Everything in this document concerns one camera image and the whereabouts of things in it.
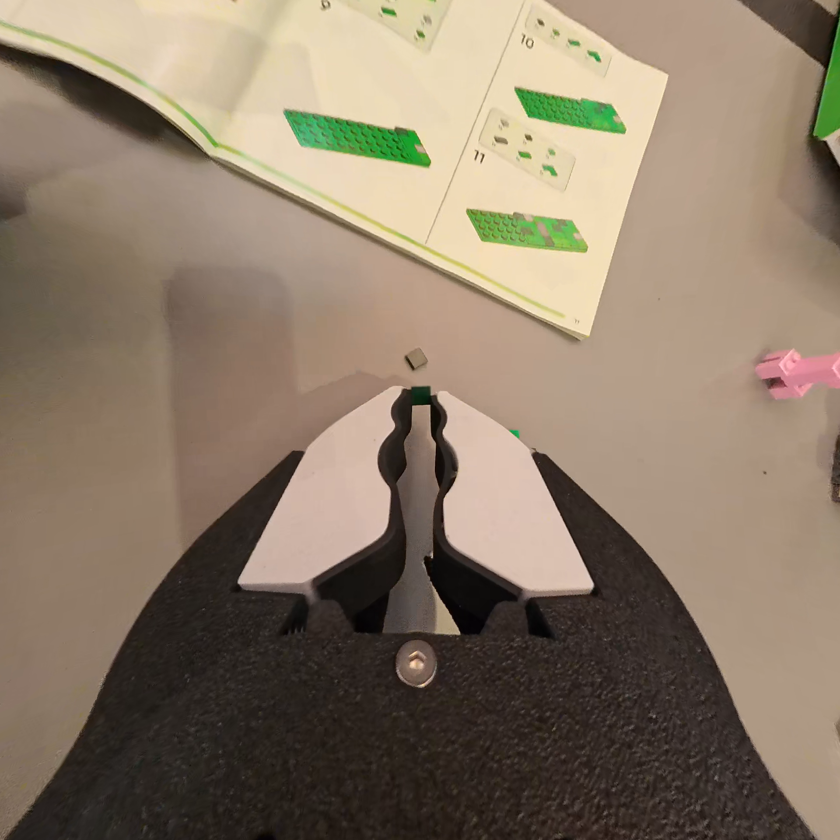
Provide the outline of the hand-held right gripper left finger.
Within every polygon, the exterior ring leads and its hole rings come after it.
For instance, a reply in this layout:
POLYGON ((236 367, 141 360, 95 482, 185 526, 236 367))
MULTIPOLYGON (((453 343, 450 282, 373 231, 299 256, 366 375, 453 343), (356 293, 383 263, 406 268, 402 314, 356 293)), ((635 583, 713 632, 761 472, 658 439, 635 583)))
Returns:
POLYGON ((239 576, 244 591, 383 595, 400 579, 412 392, 389 387, 308 446, 239 576))

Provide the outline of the green brick set box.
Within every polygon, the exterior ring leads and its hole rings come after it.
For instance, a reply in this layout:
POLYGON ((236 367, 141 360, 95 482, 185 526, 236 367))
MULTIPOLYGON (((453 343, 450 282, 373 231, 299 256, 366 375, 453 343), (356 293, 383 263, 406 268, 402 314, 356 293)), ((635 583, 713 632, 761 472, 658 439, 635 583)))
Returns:
POLYGON ((813 136, 827 144, 839 161, 839 24, 836 26, 813 136))

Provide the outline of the building instruction booklet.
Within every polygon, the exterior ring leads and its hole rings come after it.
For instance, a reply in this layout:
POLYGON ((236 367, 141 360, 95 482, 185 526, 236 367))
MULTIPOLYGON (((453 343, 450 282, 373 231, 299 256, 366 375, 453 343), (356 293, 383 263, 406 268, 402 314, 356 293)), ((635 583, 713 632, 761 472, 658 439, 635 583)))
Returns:
POLYGON ((536 1, 10 1, 2 44, 584 339, 668 76, 536 1))

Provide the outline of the small pink brick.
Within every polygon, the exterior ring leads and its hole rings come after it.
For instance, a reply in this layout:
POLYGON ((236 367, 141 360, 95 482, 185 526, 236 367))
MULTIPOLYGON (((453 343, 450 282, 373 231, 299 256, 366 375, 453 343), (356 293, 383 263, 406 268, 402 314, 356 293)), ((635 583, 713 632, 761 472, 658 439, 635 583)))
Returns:
POLYGON ((796 350, 766 354, 754 368, 774 400, 802 398, 815 386, 839 388, 839 352, 802 356, 796 350))

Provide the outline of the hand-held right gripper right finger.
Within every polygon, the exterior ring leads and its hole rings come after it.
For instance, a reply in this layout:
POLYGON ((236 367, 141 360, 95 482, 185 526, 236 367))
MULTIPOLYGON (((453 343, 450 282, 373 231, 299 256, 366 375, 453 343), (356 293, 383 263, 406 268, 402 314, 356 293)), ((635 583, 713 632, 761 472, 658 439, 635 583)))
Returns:
POLYGON ((439 468, 434 559, 492 586, 469 600, 590 595, 593 579, 531 449, 449 392, 430 406, 439 468))

